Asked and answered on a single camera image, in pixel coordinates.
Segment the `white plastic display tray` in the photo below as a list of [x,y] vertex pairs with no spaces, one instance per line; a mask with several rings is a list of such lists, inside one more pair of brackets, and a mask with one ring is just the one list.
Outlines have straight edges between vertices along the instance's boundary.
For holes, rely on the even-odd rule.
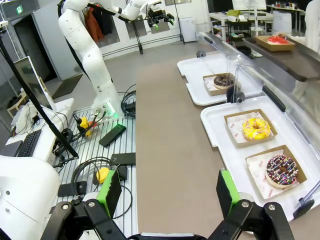
[[231,73],[241,85],[245,97],[255,97],[262,92],[254,79],[245,72],[243,59],[227,59],[223,54],[213,54],[200,58],[190,58],[177,63],[178,70],[186,78],[186,87],[194,104],[209,106],[227,101],[225,93],[211,94],[205,84],[205,77]]
[[[246,147],[236,147],[227,127],[225,116],[244,111],[260,109],[274,125],[277,135],[267,142]],[[230,172],[236,189],[250,194],[257,205],[263,206],[268,200],[263,199],[247,167],[246,158],[269,149],[287,146],[297,159],[306,176],[306,181],[269,201],[281,204],[288,221],[293,220],[293,213],[299,199],[304,197],[320,181],[320,161],[299,133],[286,113],[282,113],[266,96],[247,99],[244,103],[225,103],[207,107],[200,113],[210,143],[218,147],[225,168]]]

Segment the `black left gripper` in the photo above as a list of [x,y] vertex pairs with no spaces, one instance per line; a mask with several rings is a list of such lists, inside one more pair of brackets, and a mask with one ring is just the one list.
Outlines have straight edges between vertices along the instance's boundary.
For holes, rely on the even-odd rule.
[[147,12],[147,23],[150,28],[158,28],[158,23],[161,21],[170,23],[173,26],[175,22],[175,17],[170,13],[165,14],[163,11]]

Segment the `black box with screw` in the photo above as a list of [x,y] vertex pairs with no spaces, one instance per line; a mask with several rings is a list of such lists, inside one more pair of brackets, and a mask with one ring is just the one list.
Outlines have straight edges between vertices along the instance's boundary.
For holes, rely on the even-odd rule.
[[85,195],[87,192],[87,181],[78,181],[76,190],[73,183],[61,184],[58,189],[58,197],[69,197],[77,195]]

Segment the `small wooden stool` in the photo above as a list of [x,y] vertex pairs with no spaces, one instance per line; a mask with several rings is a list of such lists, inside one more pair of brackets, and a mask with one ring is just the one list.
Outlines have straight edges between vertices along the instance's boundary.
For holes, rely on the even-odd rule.
[[9,116],[13,119],[14,113],[17,113],[20,109],[20,106],[24,105],[27,102],[27,94],[22,91],[15,99],[9,101],[7,112]]

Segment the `red glazed donut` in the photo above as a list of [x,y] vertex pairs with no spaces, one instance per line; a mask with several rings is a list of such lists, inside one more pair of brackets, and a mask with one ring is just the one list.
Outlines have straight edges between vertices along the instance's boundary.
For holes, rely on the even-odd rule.
[[288,41],[282,36],[273,35],[267,39],[267,43],[270,45],[287,45]]

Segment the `white workbench with items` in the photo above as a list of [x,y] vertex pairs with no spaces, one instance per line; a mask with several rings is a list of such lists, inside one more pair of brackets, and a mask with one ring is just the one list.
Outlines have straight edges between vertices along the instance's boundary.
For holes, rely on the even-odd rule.
[[262,21],[264,23],[272,23],[273,22],[273,14],[258,10],[257,12],[254,12],[252,10],[242,10],[240,11],[239,16],[228,16],[227,13],[222,12],[210,12],[208,14],[210,19],[213,19],[211,22],[211,28],[212,31],[215,29],[213,22],[220,22],[220,28],[217,28],[216,30],[221,33],[222,39],[226,42],[227,41],[227,27],[228,22],[254,22],[253,32],[255,36],[258,36],[259,33],[263,33],[264,29],[259,29],[259,21]]

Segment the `grey closed laptop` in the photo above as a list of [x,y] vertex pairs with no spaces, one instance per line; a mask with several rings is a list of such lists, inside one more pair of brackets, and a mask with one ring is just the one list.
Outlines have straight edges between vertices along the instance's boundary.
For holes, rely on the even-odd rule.
[[22,147],[23,141],[16,141],[13,143],[10,143],[8,145],[5,145],[2,151],[0,152],[0,155],[7,156],[7,157],[16,157]]

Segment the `plain chocolate glazed donut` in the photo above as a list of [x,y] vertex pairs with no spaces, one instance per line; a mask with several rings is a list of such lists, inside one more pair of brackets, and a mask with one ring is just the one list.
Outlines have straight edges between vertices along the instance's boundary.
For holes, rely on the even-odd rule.
[[231,73],[218,74],[213,79],[213,84],[217,89],[227,89],[235,82],[235,76]]

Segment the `crumpled white cloth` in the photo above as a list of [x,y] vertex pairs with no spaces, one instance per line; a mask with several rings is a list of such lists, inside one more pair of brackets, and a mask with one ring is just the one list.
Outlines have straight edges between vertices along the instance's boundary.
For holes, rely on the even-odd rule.
[[38,115],[38,110],[31,101],[28,101],[15,115],[11,122],[14,132],[22,135],[31,130],[34,125],[34,118]]

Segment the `long black power brick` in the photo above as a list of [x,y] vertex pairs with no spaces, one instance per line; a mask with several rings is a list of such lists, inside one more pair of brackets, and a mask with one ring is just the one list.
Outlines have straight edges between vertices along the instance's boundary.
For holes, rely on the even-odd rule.
[[99,144],[103,147],[107,147],[112,144],[122,133],[126,130],[126,127],[121,124],[117,124],[113,127],[103,138],[99,140]]

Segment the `small white cabinet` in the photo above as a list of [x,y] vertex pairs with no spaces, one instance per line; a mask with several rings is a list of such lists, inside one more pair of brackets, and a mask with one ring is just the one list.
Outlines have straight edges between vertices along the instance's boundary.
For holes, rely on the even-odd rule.
[[194,17],[185,17],[180,20],[180,29],[185,43],[197,40],[196,22]]

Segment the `long black stand pole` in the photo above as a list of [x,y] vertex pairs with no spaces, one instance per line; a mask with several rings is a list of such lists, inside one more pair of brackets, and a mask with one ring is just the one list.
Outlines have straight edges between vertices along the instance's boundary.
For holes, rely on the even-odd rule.
[[12,61],[10,55],[8,54],[5,45],[3,43],[2,37],[0,36],[0,49],[1,53],[10,66],[12,72],[16,76],[17,80],[19,81],[20,85],[24,89],[26,95],[29,97],[30,101],[33,103],[35,108],[38,110],[40,115],[43,117],[44,121],[47,123],[50,130],[54,133],[54,135],[58,138],[58,140],[62,143],[62,145],[65,147],[65,149],[72,155],[74,159],[77,159],[79,157],[78,153],[71,147],[69,142],[63,137],[62,133],[57,129],[57,127],[52,123],[50,118],[47,116],[45,111],[43,110],[41,104],[37,100],[36,96],[30,89],[30,87],[27,85],[27,83],[23,80],[22,76],[18,72],[17,68],[14,65],[14,62]]

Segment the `chocolate donut colourful sprinkles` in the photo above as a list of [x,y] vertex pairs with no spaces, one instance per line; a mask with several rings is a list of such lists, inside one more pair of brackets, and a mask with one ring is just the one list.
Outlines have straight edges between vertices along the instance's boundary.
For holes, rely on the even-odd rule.
[[286,189],[296,182],[298,173],[296,162],[286,155],[279,154],[268,161],[265,177],[272,186]]

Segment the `yellow emergency stop button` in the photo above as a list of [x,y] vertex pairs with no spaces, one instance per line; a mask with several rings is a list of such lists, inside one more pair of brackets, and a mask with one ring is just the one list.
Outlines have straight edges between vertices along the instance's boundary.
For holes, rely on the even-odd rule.
[[96,179],[99,185],[104,183],[109,174],[109,171],[110,169],[108,167],[102,167],[96,172]]
[[91,134],[91,128],[94,125],[95,119],[89,121],[87,117],[76,117],[78,133],[76,137],[88,137]]

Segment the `yellow glazed sprinkled donut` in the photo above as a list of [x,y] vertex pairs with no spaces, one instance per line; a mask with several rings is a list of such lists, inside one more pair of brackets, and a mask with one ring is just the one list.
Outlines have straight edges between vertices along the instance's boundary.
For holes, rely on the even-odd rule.
[[246,140],[261,140],[271,134],[269,123],[259,117],[247,119],[242,124],[242,134]]

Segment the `black garment rack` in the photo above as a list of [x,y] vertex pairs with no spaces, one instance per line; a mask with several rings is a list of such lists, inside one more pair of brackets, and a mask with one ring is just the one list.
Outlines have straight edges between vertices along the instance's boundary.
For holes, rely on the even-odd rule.
[[90,7],[90,8],[94,8],[94,9],[96,9],[96,10],[100,10],[101,12],[106,13],[106,14],[108,14],[108,15],[111,15],[111,16],[113,16],[113,17],[116,17],[116,18],[120,19],[121,21],[123,21],[123,22],[125,22],[125,23],[131,23],[131,24],[132,24],[132,27],[133,27],[133,30],[134,30],[135,37],[136,37],[136,41],[137,41],[137,46],[138,46],[138,49],[139,49],[139,53],[140,53],[141,55],[144,54],[144,52],[143,52],[143,46],[142,46],[142,43],[141,43],[141,41],[140,41],[140,36],[139,36],[139,34],[138,34],[138,30],[137,30],[137,27],[136,27],[136,24],[135,24],[136,20],[128,20],[128,19],[120,16],[118,13],[113,13],[113,12],[111,12],[111,11],[109,11],[109,10],[106,10],[106,9],[100,7],[97,3],[95,3],[95,4],[88,3],[87,6]]

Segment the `dark floor mat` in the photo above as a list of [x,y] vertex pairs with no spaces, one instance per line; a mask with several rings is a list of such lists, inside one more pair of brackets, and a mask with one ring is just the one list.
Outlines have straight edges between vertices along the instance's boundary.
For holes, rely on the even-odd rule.
[[59,87],[57,88],[57,90],[53,94],[52,98],[57,99],[62,96],[70,94],[75,89],[75,87],[77,86],[77,84],[80,81],[80,79],[82,78],[82,76],[83,76],[83,74],[81,73],[81,74],[69,77],[69,78],[65,79],[64,81],[62,81],[62,83],[59,85]]

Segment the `flat black box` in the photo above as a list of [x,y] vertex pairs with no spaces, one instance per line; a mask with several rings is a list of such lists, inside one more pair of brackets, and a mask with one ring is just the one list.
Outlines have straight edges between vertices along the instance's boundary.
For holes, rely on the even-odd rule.
[[114,165],[122,166],[135,166],[136,165],[136,153],[114,153],[110,158]]

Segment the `clear hinged display lid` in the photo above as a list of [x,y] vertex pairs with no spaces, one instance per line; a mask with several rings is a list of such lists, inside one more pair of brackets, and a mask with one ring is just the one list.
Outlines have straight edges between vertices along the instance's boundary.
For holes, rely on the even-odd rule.
[[[235,75],[241,72],[248,75],[262,90],[262,94],[293,121],[295,129],[316,157],[315,166],[320,171],[320,77],[305,82],[295,81],[293,90],[288,91],[269,73],[251,64],[237,64]],[[315,179],[316,183],[294,206],[294,219],[320,206],[320,173],[316,174]]]
[[[225,57],[225,61],[223,62],[225,70],[222,73],[232,73],[239,81],[240,69],[243,66],[243,56],[234,47],[211,33],[201,32],[197,35],[197,39],[201,43],[207,44],[222,53]],[[226,91],[226,101],[228,103],[240,104],[244,100],[245,94],[236,85]]]

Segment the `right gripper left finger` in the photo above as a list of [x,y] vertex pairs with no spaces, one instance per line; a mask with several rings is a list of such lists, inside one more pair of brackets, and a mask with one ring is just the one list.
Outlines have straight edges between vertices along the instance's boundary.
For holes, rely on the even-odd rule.
[[113,220],[121,192],[119,173],[111,170],[95,198],[58,203],[49,219],[49,240],[79,240],[88,230],[100,240],[127,240]]

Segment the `black hanging jacket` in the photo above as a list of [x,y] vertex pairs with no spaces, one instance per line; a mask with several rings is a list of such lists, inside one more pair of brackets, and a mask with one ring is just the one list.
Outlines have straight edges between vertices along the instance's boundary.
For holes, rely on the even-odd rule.
[[97,22],[103,35],[113,33],[113,18],[104,11],[99,11]]

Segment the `slotted aluminium base plate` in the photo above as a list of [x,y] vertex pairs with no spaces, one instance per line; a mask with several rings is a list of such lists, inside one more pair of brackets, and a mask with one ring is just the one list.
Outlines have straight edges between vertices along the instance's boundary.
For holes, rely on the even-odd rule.
[[[77,117],[89,117],[93,119],[93,114],[90,113],[89,108],[83,108],[74,112]],[[79,159],[72,160],[63,166],[62,170],[56,168],[59,172],[61,184],[69,184],[72,180],[72,175],[76,167],[86,160],[98,157],[105,157],[111,159],[113,154],[127,154],[136,152],[136,120],[131,117],[117,118],[109,121],[100,121],[99,125],[93,128],[92,134],[88,138],[81,138],[72,143],[72,147],[77,151]],[[99,144],[99,140],[106,135],[115,125],[121,124],[126,127],[124,133],[117,138],[110,146],[103,147]],[[83,195],[83,200],[95,198],[98,191],[101,189],[100,185],[96,189],[93,183],[94,171],[97,167],[106,167],[103,163],[94,163],[86,166],[80,173],[78,181],[86,181],[86,195]],[[119,197],[117,207],[114,213],[115,217],[123,214],[129,206],[130,209],[121,217],[115,219],[115,223],[122,230],[126,237],[138,233],[138,210],[137,210],[137,180],[136,180],[136,166],[127,167],[127,179],[120,182],[121,186],[125,186],[132,193],[121,187],[122,192]],[[76,199],[77,196],[56,197],[53,206],[59,202],[70,202]]]

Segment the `black computer keyboard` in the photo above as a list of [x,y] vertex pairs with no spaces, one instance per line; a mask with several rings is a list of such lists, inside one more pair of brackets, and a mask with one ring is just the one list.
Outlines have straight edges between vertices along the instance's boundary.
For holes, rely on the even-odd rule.
[[37,146],[42,130],[36,130],[28,134],[22,142],[21,148],[17,153],[17,157],[32,157]]

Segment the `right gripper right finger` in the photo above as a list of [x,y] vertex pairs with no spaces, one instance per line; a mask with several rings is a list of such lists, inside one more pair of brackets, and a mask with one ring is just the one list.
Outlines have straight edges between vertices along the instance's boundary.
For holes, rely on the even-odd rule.
[[219,171],[216,192],[223,221],[207,240],[237,240],[242,232],[253,233],[256,240],[294,240],[282,206],[241,199],[228,170]]

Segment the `low white computer desk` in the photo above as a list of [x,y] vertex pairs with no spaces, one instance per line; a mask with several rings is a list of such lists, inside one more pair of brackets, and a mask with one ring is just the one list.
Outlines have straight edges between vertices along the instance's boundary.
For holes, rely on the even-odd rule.
[[[69,115],[71,114],[72,106],[74,102],[75,100],[73,98],[69,98],[69,99],[60,101],[58,103],[55,103],[55,106],[57,107],[58,112],[61,112],[61,113],[64,112],[65,115]],[[21,113],[20,115],[22,115],[23,118],[25,119],[29,113],[29,106],[25,105],[22,111],[23,113]],[[62,123],[60,123],[61,121],[59,121],[59,119],[57,119],[57,121],[58,121],[57,123],[54,123],[54,126],[57,128],[59,132],[61,132]],[[58,139],[58,137],[56,137],[56,135],[52,132],[48,124],[34,127],[34,132],[39,131],[41,127],[43,128],[41,129],[39,138],[36,144],[34,145],[33,154],[28,157],[17,157],[17,156],[12,157],[12,156],[0,155],[0,168],[2,168],[2,166],[9,165],[9,164],[13,166],[17,164],[19,165],[21,163],[33,164],[33,162],[40,162],[40,161],[47,162],[48,164],[52,165],[53,158],[51,159],[50,154],[52,153],[53,144],[55,140]],[[10,139],[8,142],[10,142],[11,144],[11,143],[19,142],[20,140],[22,140],[23,143],[25,143],[27,138],[26,136],[27,136],[27,132],[25,132],[24,134],[16,135],[12,139]]]

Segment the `rust orange hanging jacket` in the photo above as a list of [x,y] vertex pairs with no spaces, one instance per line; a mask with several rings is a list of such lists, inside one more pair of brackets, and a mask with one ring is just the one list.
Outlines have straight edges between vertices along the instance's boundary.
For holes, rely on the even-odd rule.
[[89,8],[84,14],[84,22],[87,31],[89,32],[92,39],[98,43],[101,39],[104,38],[102,30],[93,15],[93,8]]

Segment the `flat computer monitor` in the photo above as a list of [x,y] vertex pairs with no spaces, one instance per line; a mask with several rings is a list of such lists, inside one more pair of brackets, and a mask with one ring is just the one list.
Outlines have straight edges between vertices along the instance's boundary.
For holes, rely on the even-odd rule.
[[22,79],[29,86],[40,105],[55,112],[57,110],[49,92],[45,89],[44,83],[38,76],[36,69],[29,56],[14,62],[15,67]]

